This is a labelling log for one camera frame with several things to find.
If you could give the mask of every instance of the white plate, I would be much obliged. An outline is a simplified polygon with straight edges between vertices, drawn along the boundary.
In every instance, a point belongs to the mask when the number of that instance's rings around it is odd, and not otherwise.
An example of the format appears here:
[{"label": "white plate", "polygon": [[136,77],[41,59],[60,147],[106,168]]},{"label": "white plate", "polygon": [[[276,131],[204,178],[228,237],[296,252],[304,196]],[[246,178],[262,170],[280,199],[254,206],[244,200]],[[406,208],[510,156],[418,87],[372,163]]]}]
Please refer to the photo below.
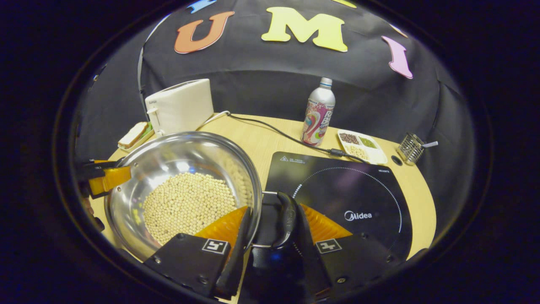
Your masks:
[{"label": "white plate", "polygon": [[[356,140],[358,140],[358,144],[348,143],[348,142],[342,140],[341,136],[340,136],[341,134],[350,134],[350,135],[355,136]],[[386,157],[386,154],[384,153],[384,151],[381,149],[381,146],[379,145],[379,143],[377,143],[373,139],[373,137],[371,137],[369,135],[362,134],[362,133],[357,133],[357,132],[352,132],[352,131],[348,131],[348,130],[338,130],[337,131],[337,137],[339,138],[339,141],[340,141],[341,145],[343,146],[345,152],[347,152],[348,154],[351,154],[351,147],[357,147],[357,148],[360,148],[360,149],[362,149],[362,150],[364,150],[366,152],[367,157],[364,160],[366,162],[368,162],[368,163],[371,163],[371,164],[385,164],[385,163],[388,162],[388,158]],[[368,147],[368,146],[364,145],[362,143],[361,138],[364,138],[364,139],[367,139],[367,140],[371,141],[376,146],[376,148],[371,148],[371,147]]]},{"label": "white plate", "polygon": [[124,149],[124,148],[120,147],[120,145],[118,145],[118,147],[120,148],[120,150],[126,151],[126,152],[129,153],[129,152],[135,150],[136,147],[138,147],[138,146],[142,145],[143,143],[145,143],[148,140],[148,138],[150,138],[150,136],[152,136],[152,135],[154,135],[154,129],[150,130],[150,132],[148,132],[148,134],[141,137],[134,145],[132,145],[128,149]]}]

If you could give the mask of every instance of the wooden table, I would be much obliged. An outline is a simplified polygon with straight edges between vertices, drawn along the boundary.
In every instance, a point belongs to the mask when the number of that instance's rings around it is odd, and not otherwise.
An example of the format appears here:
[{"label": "wooden table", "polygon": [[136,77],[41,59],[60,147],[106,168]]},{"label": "wooden table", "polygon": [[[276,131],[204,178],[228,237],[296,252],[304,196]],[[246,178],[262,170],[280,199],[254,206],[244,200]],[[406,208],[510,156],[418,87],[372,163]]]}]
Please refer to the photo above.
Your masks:
[{"label": "wooden table", "polygon": [[[252,115],[237,116],[264,121],[277,127],[291,137],[299,138],[302,132],[303,122],[299,121]],[[206,131],[222,135],[239,145],[247,153],[247,155],[249,155],[255,164],[263,189],[266,186],[272,155],[276,151],[333,158],[324,152],[317,151],[293,142],[265,125],[255,122],[235,120],[227,116],[220,117],[202,126],[199,128],[199,131]],[[338,129],[329,127],[320,147],[325,149],[341,149],[342,147],[339,143],[337,133]],[[388,163],[384,165],[392,169],[394,172],[409,207],[410,218],[413,226],[413,240],[408,256],[409,259],[419,250],[428,248],[431,245],[435,235],[436,217],[433,198],[426,181],[416,166],[408,166],[406,164],[398,166],[390,159],[392,155],[397,156],[396,149],[399,144],[380,138],[375,139],[387,155]],[[116,161],[126,155],[127,152],[118,149],[112,154],[109,160]],[[94,209],[94,216],[100,218],[105,225],[103,235],[115,246],[121,247],[119,241],[114,239],[111,228],[109,227],[109,223],[105,217],[103,198],[91,200],[91,205]]]}]

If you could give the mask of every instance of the pot handle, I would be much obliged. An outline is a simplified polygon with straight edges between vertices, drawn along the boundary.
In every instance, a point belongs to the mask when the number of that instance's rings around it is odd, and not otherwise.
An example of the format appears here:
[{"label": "pot handle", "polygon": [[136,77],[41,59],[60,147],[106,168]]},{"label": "pot handle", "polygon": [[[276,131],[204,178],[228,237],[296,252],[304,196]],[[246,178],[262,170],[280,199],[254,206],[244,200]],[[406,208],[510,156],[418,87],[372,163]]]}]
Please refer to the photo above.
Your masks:
[{"label": "pot handle", "polygon": [[296,227],[296,215],[298,213],[298,204],[296,201],[288,194],[278,191],[278,192],[268,192],[263,191],[264,194],[274,194],[278,197],[279,201],[281,202],[281,212],[280,212],[280,218],[281,218],[281,230],[283,231],[283,236],[272,243],[272,245],[260,245],[260,244],[252,244],[251,246],[257,247],[257,248],[280,248],[291,237],[291,234],[294,231],[294,227]]}]

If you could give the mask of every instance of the white toaster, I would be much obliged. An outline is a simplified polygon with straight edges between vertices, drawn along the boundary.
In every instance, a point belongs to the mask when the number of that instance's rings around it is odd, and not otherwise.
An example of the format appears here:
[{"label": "white toaster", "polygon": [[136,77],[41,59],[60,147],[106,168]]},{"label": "white toaster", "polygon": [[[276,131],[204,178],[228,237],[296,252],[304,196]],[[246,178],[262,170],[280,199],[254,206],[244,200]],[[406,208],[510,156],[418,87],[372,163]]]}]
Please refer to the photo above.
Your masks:
[{"label": "white toaster", "polygon": [[145,103],[157,137],[195,131],[214,114],[209,79],[173,85],[148,96]]}]

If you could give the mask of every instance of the letter m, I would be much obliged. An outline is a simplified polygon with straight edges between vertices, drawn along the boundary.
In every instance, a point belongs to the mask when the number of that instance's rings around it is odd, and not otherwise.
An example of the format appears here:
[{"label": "letter m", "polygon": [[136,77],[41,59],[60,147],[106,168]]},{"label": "letter m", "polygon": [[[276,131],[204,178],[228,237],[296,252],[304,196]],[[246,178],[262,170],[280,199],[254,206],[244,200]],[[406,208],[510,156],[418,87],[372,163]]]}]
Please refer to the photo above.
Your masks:
[{"label": "letter m", "polygon": [[347,46],[341,37],[341,25],[345,22],[334,16],[318,14],[310,20],[306,20],[299,12],[292,8],[268,8],[272,13],[272,22],[268,33],[262,34],[264,41],[289,41],[291,36],[285,32],[289,27],[294,37],[304,43],[316,31],[319,34],[313,39],[313,43],[322,48],[346,52]]}]

